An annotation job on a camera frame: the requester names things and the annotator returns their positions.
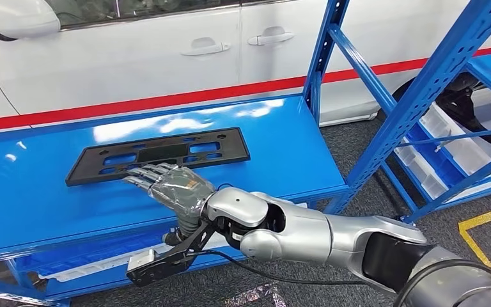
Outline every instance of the white car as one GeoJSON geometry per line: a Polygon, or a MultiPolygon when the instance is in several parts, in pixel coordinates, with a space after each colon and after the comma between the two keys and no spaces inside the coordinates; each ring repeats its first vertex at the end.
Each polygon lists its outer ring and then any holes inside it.
{"type": "MultiPolygon", "coordinates": [[[[0,129],[299,92],[326,2],[0,0],[0,129]]],[[[467,2],[350,0],[343,30],[395,91],[467,2]]],[[[378,109],[334,51],[322,125],[378,109]]]]}

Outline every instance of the car window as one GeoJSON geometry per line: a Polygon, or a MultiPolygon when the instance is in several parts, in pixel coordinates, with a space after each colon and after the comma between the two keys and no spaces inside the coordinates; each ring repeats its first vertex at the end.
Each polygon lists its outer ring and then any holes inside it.
{"type": "Polygon", "coordinates": [[[46,0],[62,28],[239,4],[240,0],[46,0]]]}

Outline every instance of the side mirror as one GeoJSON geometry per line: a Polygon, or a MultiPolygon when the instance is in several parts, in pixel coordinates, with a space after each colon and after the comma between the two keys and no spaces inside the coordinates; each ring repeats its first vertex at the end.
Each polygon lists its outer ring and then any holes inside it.
{"type": "Polygon", "coordinates": [[[57,33],[61,28],[53,9],[44,0],[0,0],[0,34],[26,38],[57,33]]]}

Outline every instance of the robot finger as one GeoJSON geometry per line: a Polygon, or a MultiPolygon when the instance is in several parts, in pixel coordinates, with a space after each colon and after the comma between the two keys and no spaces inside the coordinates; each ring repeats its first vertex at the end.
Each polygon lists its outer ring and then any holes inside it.
{"type": "Polygon", "coordinates": [[[135,176],[127,176],[123,179],[123,181],[128,182],[130,184],[134,184],[144,191],[149,190],[150,187],[153,185],[153,182],[149,182],[147,180],[143,180],[135,176]]]}
{"type": "Polygon", "coordinates": [[[159,163],[157,166],[161,166],[161,167],[166,168],[166,169],[168,169],[170,171],[173,170],[173,169],[175,169],[175,168],[178,168],[178,165],[176,165],[176,164],[168,164],[166,162],[159,163]]]}
{"type": "Polygon", "coordinates": [[[144,170],[148,170],[149,172],[155,173],[156,175],[163,175],[171,171],[168,168],[164,168],[159,165],[153,165],[153,164],[146,164],[142,167],[144,170]]]}
{"type": "Polygon", "coordinates": [[[127,171],[127,173],[136,176],[137,178],[139,177],[141,180],[151,180],[152,182],[157,182],[160,180],[160,175],[159,173],[156,173],[155,171],[150,171],[144,168],[133,168],[127,171]]]}

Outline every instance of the robotic hand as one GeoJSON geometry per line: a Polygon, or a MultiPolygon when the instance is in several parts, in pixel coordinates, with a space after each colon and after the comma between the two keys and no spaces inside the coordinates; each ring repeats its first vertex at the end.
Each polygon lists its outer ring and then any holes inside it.
{"type": "Polygon", "coordinates": [[[245,256],[343,267],[385,293],[395,306],[491,305],[491,269],[430,245],[415,227],[382,216],[345,217],[235,187],[214,186],[185,167],[159,164],[124,180],[176,212],[180,229],[167,253],[131,258],[137,286],[186,271],[210,236],[220,233],[245,256]]]}

